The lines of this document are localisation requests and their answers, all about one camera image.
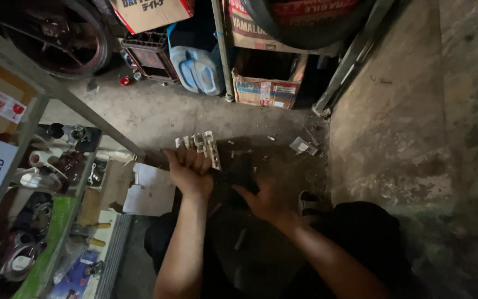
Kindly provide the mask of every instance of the plastic crate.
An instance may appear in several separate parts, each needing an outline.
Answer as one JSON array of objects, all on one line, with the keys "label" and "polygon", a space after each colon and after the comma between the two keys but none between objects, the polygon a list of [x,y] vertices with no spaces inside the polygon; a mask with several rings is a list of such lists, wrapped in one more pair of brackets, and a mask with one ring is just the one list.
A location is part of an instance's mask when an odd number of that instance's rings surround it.
[{"label": "plastic crate", "polygon": [[166,28],[129,35],[121,41],[121,46],[145,77],[160,82],[180,83],[169,58]]}]

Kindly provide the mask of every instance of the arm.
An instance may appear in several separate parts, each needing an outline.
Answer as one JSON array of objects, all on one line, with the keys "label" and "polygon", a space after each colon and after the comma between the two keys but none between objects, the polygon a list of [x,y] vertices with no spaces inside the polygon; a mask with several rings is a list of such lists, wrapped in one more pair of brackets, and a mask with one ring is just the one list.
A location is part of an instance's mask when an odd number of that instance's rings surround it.
[{"label": "arm", "polygon": [[268,221],[299,248],[337,298],[386,298],[388,291],[377,277],[335,242],[306,225],[302,218],[274,199],[273,185],[259,182],[254,195],[240,186],[252,212]]},{"label": "arm", "polygon": [[173,236],[156,278],[154,298],[198,298],[202,284],[202,253],[206,215],[213,180],[211,160],[195,150],[165,150],[170,176],[182,191]]}]

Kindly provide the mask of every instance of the left hand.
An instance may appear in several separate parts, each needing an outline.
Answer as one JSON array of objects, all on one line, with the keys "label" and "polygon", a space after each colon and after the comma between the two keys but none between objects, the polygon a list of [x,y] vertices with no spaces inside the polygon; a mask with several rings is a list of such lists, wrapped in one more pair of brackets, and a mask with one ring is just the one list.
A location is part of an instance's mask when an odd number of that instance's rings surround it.
[{"label": "left hand", "polygon": [[199,199],[207,202],[213,190],[213,177],[208,173],[211,158],[197,153],[194,148],[184,147],[163,150],[169,160],[171,180],[182,191],[184,198]]}]

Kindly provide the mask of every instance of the hand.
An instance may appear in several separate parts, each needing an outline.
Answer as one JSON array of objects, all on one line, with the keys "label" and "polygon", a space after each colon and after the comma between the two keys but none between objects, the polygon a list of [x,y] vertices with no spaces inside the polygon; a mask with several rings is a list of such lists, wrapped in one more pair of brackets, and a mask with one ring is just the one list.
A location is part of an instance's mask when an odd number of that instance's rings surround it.
[{"label": "hand", "polygon": [[169,172],[173,183],[182,191],[184,198],[200,199],[207,202],[213,190],[213,178],[208,173],[211,158],[204,153],[185,147],[163,150],[169,160]]},{"label": "hand", "polygon": [[238,185],[232,187],[246,200],[254,215],[278,227],[282,221],[293,217],[295,213],[284,202],[274,198],[274,186],[274,179],[258,180],[260,191],[256,195],[244,187]]}]

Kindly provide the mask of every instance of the concrete wall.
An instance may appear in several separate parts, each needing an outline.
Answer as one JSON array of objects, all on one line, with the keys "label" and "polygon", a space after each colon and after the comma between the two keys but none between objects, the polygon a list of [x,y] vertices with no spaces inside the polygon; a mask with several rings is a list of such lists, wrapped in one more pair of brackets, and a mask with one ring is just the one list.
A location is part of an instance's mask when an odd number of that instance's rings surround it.
[{"label": "concrete wall", "polygon": [[408,4],[336,107],[330,151],[334,204],[395,214],[431,293],[478,297],[478,0]]}]

